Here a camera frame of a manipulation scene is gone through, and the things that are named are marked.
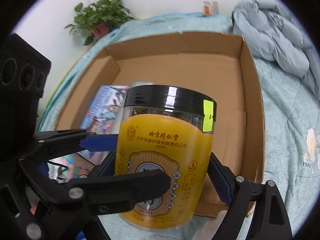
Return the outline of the brown cardboard box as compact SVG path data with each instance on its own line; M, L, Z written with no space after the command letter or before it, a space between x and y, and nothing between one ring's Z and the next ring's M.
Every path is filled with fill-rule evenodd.
M262 182L263 103L257 70L242 37L184 32L103 46L72 88L55 128L79 128L100 86L138 80L166 85L166 102L177 100L178 87L213 98L217 102L213 152L234 174Z

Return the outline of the colourful magazine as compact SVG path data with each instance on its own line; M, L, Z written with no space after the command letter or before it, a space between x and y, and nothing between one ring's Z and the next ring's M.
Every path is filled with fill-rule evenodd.
M93 98L80 125L81 128L97 134L111 134L116 117L124 102L128 86L101 86ZM66 180L87 175L91 169L102 163L108 152L89 152L88 150L70 154L62 159L68 168L62 169Z

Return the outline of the yellow jar black lid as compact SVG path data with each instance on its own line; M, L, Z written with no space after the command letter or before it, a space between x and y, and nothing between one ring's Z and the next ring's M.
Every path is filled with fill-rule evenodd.
M204 185L216 122L216 102L194 90L142 85L127 91L119 128L117 175L160 169L171 179L163 196L121 216L146 231L188 223Z

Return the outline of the orange label glass jar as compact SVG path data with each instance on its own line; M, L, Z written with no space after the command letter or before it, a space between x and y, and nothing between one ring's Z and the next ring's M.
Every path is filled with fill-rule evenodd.
M204 16L219 14L219 3L217 1L204 1Z

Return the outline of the potted green plant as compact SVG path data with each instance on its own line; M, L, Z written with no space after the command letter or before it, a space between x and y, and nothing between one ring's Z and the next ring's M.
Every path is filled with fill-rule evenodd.
M86 7L79 3L74 11L76 15L73 22L64 28L69 30L70 35L76 31L89 32L84 46L93 44L124 23L134 20L130 9L124 7L123 0L99 0Z

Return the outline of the grey-blue down jacket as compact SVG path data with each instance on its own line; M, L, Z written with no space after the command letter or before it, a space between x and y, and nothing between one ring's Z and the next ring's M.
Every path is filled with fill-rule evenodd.
M245 38L253 56L276 62L319 98L319 54L287 7L272 0L242 0L232 20L233 33Z

